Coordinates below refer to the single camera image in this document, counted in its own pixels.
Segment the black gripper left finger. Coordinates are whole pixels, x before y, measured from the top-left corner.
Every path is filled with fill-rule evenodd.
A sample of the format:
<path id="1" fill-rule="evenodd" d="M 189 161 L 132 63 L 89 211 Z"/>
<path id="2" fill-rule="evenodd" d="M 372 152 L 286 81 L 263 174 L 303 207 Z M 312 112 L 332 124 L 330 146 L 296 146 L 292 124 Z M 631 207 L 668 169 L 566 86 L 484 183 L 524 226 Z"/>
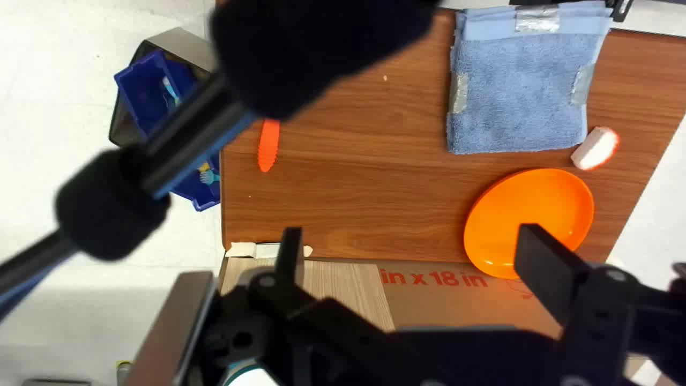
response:
<path id="1" fill-rule="evenodd" d="M 279 242 L 277 254 L 277 284 L 286 289 L 301 289 L 305 278 L 305 244 L 303 230 L 287 228 Z"/>

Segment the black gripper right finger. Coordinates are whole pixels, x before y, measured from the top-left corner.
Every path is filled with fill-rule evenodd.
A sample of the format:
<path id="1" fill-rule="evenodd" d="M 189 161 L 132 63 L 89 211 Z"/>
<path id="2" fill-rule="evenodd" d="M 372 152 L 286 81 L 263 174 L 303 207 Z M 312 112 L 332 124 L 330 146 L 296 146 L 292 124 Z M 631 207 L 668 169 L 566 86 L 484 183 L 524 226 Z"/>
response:
<path id="1" fill-rule="evenodd" d="M 543 226 L 526 224 L 516 235 L 515 272 L 548 315 L 566 323 L 589 266 Z"/>

